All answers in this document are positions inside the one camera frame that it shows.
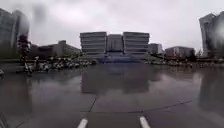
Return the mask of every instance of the person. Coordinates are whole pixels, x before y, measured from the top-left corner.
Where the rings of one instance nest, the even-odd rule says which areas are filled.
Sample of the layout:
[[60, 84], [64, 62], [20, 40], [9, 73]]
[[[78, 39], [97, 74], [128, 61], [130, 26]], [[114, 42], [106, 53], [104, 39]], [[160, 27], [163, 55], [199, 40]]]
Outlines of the person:
[[38, 71], [40, 69], [40, 61], [39, 56], [35, 57], [35, 70]]
[[49, 63], [51, 65], [51, 68], [54, 69], [55, 68], [55, 66], [54, 66], [54, 57], [50, 57]]

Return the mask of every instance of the wet pavement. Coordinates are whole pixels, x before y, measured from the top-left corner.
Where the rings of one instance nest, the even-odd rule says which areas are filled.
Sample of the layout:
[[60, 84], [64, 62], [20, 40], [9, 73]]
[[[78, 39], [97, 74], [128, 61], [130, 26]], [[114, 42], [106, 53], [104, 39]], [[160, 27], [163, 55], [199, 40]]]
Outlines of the wet pavement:
[[224, 127], [224, 70], [106, 64], [0, 80], [12, 128]]

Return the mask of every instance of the building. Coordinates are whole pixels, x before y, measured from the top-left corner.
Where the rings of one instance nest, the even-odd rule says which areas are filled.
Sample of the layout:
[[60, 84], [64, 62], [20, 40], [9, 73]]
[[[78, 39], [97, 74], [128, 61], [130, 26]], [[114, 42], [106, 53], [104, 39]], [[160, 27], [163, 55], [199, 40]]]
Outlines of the building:
[[148, 53], [157, 55], [162, 54], [163, 53], [162, 44], [150, 43], [148, 45]]
[[80, 33], [80, 40], [84, 55], [104, 55], [106, 53], [106, 32]]
[[203, 56], [224, 57], [224, 12], [219, 15], [208, 14], [199, 19]]
[[65, 40], [61, 40], [58, 44], [39, 46], [38, 48], [33, 45], [31, 47], [31, 59], [35, 56], [39, 56], [40, 59], [46, 60], [50, 57], [75, 57], [80, 54], [81, 50], [68, 45]]
[[149, 37], [149, 33], [124, 32], [124, 53], [126, 55], [147, 54]]
[[107, 37], [107, 53], [120, 53], [123, 54], [124, 44], [122, 35], [120, 34], [110, 34]]
[[194, 48], [175, 46], [165, 49], [165, 55], [171, 58], [186, 58], [195, 54]]
[[80, 33], [82, 53], [88, 59], [145, 58], [148, 52], [149, 33], [106, 32]]
[[13, 49], [10, 46], [13, 35], [14, 18], [11, 13], [0, 9], [0, 58], [10, 58]]
[[29, 22], [22, 12], [0, 9], [0, 58], [18, 57], [17, 40], [20, 35], [28, 37], [28, 33]]

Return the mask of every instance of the sky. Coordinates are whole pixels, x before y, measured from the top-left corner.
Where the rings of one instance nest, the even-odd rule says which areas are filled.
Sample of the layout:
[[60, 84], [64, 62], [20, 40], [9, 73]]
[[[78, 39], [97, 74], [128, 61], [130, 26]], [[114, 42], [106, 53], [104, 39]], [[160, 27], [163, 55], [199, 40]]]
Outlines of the sky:
[[202, 49], [199, 18], [224, 11], [223, 0], [0, 0], [0, 8], [21, 10], [30, 21], [29, 40], [59, 40], [80, 48], [80, 32], [148, 32], [149, 43]]

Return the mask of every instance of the white line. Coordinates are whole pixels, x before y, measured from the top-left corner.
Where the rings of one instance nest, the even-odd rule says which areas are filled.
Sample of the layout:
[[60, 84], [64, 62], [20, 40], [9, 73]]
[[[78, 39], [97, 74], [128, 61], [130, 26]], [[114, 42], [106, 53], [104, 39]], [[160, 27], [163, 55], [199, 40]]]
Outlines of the white line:
[[82, 119], [81, 121], [80, 121], [80, 123], [79, 123], [79, 126], [78, 126], [78, 128], [85, 128], [86, 127], [86, 125], [87, 125], [87, 123], [88, 123], [88, 120], [87, 119]]
[[144, 116], [141, 116], [141, 117], [140, 117], [140, 123], [141, 123], [141, 125], [142, 125], [142, 128], [151, 128], [151, 127], [149, 126], [148, 121], [146, 120], [146, 118], [145, 118]]

